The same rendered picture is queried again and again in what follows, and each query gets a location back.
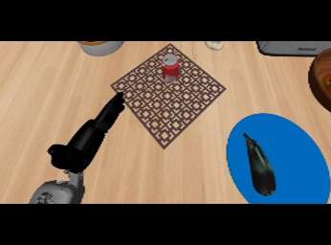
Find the grey round pot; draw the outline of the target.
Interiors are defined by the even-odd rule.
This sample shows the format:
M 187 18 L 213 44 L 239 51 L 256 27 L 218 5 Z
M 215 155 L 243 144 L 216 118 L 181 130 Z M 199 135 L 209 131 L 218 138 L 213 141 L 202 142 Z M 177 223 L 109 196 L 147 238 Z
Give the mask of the grey round pot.
M 84 51 L 91 56 L 109 56 L 122 47 L 123 41 L 81 41 Z

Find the brown lattice placemat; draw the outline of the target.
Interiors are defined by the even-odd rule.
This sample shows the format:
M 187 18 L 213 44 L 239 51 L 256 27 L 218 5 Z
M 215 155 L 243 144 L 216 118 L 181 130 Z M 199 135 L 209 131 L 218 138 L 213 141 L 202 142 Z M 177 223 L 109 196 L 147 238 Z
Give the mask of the brown lattice placemat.
M 181 61 L 181 78 L 163 80 L 162 58 L 174 54 Z M 169 44 L 113 83 L 125 104 L 163 149 L 179 138 L 203 112 L 225 92 L 225 86 Z

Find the grey flat appliance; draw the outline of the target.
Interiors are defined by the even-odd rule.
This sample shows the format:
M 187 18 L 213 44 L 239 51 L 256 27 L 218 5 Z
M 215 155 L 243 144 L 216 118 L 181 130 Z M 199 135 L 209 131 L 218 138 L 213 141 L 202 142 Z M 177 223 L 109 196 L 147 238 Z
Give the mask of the grey flat appliance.
M 258 41 L 256 45 L 267 56 L 317 56 L 331 48 L 331 41 Z

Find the dark elongated squash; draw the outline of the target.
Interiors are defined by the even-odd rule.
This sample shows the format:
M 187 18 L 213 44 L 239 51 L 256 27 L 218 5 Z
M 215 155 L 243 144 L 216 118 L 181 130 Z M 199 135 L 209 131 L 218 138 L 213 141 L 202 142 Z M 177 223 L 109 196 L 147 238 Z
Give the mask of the dark elongated squash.
M 244 134 L 249 148 L 249 166 L 255 190 L 271 196 L 277 191 L 277 175 L 259 142 Z

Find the red bottle with grey cap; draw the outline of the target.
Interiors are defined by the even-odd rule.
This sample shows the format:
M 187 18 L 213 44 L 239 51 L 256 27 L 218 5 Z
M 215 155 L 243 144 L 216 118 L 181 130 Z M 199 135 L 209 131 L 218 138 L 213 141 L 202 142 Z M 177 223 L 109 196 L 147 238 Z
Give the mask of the red bottle with grey cap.
M 174 83 L 179 80 L 181 63 L 175 54 L 168 54 L 162 59 L 162 69 L 165 81 Z

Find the brown wooden bowl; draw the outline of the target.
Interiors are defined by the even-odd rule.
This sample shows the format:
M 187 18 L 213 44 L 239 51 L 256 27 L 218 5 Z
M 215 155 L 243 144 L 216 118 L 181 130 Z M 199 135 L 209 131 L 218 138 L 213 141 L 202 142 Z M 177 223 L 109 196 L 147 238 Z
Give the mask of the brown wooden bowl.
M 331 48 L 315 57 L 309 71 L 309 84 L 315 98 L 331 112 L 331 93 L 324 86 L 324 80 L 331 75 Z

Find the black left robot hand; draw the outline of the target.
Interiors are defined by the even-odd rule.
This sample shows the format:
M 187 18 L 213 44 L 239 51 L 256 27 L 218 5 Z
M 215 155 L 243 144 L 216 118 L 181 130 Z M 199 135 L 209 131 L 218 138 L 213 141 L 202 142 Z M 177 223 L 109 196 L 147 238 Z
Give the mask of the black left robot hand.
M 123 93 L 119 92 L 109 101 L 95 119 L 89 120 L 67 145 L 53 145 L 50 148 L 51 163 L 60 168 L 81 173 L 88 168 L 107 133 L 125 109 Z

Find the blue plate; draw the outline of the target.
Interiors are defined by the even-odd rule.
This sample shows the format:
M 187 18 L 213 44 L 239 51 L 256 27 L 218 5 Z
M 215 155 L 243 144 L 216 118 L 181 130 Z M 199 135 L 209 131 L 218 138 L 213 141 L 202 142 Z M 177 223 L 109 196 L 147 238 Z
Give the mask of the blue plate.
M 277 175 L 277 191 L 262 195 L 253 186 L 247 138 L 256 140 Z M 268 113 L 244 117 L 228 138 L 227 160 L 239 190 L 252 204 L 326 204 L 331 176 L 318 144 L 303 128 Z

